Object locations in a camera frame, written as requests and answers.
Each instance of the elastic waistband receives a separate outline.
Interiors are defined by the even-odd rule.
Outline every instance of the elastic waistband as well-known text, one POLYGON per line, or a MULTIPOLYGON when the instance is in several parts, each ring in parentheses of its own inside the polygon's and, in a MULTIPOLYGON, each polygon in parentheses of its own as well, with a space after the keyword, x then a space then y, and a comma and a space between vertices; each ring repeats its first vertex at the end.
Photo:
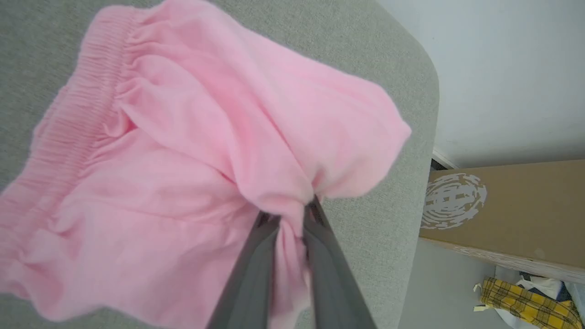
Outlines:
POLYGON ((9 263, 74 188, 104 124, 125 62, 126 41, 140 9, 101 10, 82 41, 77 66, 33 133, 22 173, 0 196, 0 291, 9 263))

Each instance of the pink fabric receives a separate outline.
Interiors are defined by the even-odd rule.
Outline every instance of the pink fabric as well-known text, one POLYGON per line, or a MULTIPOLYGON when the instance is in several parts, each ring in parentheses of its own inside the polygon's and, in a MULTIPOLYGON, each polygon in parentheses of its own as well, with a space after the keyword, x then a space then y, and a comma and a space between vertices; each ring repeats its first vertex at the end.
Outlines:
POLYGON ((0 198, 0 291, 202 328, 262 209, 283 216, 271 326, 292 327, 304 204, 366 193, 409 134, 377 85, 206 2, 105 8, 0 198))

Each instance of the baseboard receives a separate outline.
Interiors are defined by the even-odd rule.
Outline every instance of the baseboard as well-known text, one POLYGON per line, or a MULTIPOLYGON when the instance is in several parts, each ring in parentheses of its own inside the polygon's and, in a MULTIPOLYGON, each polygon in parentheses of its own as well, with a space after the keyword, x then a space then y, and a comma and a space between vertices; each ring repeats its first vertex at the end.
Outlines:
POLYGON ((437 150, 436 148, 433 148, 433 159, 435 159, 435 161, 437 161, 438 163, 442 164, 447 169, 457 169, 457 168, 459 168, 458 165, 456 165, 451 160, 449 160, 448 157, 446 157, 445 155, 443 155, 443 153, 440 150, 437 150))

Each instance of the gray fabric surface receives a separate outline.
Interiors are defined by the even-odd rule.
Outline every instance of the gray fabric surface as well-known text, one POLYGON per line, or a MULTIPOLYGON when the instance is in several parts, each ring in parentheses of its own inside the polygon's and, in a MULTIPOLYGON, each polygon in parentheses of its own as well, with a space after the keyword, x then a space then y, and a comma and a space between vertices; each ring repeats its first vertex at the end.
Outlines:
MULTIPOLYGON (((21 170, 30 133, 72 73, 99 8, 152 1, 10 1, 0 6, 0 184, 21 170)), ((438 80, 422 47, 371 0, 219 0, 245 26, 308 57, 382 85, 413 134, 390 175, 357 200, 325 209, 380 329, 397 328, 422 213, 438 106, 438 80)), ((310 328, 304 313, 299 328, 310 328)), ((2 328, 148 328, 112 311, 61 324, 0 296, 2 328)))

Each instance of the plaid cloth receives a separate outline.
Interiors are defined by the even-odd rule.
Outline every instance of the plaid cloth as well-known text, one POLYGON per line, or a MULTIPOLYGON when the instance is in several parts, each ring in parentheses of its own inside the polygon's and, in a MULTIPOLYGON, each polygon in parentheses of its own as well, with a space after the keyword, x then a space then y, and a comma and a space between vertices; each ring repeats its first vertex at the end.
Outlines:
POLYGON ((559 302, 493 277, 483 281, 481 302, 539 328, 583 329, 572 300, 559 302))

